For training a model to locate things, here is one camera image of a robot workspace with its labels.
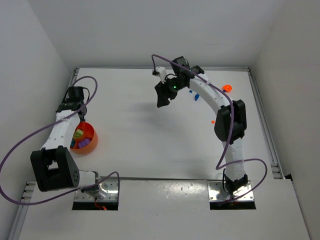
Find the green lego brick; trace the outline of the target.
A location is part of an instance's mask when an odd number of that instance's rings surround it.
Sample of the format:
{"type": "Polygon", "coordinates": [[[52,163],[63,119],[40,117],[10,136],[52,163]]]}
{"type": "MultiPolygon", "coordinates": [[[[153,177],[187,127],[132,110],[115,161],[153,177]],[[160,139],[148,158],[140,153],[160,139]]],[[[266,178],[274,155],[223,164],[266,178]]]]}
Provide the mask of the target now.
{"type": "Polygon", "coordinates": [[[75,130],[74,134],[73,134],[73,138],[74,139],[80,139],[83,136],[84,132],[78,128],[75,130]]]}

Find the orange divided round container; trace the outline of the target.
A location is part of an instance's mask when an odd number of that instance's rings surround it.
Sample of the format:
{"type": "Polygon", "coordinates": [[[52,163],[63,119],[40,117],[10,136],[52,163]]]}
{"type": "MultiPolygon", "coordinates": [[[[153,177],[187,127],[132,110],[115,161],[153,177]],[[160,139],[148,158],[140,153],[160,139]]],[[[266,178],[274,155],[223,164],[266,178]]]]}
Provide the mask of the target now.
{"type": "Polygon", "coordinates": [[[79,155],[87,155],[91,153],[98,144],[98,135],[91,124],[81,121],[76,127],[70,149],[79,155]]]}

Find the teal lego brick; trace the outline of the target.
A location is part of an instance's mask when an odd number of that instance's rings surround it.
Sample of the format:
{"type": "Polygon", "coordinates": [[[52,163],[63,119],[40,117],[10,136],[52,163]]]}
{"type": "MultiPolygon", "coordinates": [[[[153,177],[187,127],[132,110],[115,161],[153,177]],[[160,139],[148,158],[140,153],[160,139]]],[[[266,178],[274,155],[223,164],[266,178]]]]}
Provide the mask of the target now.
{"type": "Polygon", "coordinates": [[[74,148],[75,144],[76,144],[76,141],[75,141],[75,140],[72,140],[71,143],[70,143],[70,147],[71,147],[71,148],[74,148]]]}

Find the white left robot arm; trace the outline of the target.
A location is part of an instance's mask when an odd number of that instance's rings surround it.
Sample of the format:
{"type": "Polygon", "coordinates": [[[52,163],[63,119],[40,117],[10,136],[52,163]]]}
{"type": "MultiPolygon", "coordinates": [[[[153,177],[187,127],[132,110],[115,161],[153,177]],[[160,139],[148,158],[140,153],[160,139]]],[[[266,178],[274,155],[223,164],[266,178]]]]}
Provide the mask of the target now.
{"type": "Polygon", "coordinates": [[[71,151],[87,155],[98,144],[98,135],[86,122],[85,88],[69,87],[56,111],[58,122],[42,148],[30,156],[38,188],[42,192],[79,188],[93,198],[102,199],[108,186],[96,171],[79,170],[71,151]]]}

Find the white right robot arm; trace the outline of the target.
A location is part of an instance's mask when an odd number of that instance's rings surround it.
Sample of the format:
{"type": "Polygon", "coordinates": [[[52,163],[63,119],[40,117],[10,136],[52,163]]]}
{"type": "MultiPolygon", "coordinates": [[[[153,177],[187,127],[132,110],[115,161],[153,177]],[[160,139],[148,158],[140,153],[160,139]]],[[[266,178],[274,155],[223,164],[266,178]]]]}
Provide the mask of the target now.
{"type": "Polygon", "coordinates": [[[173,73],[167,73],[165,67],[154,66],[152,74],[159,77],[154,87],[157,93],[157,107],[170,104],[178,91],[189,88],[196,92],[216,115],[214,132],[222,142],[223,152],[216,169],[223,169],[223,189],[232,195],[248,183],[244,168],[243,137],[247,129],[246,105],[242,100],[232,100],[221,89],[213,86],[205,71],[190,66],[184,57],[170,62],[173,73]]]}

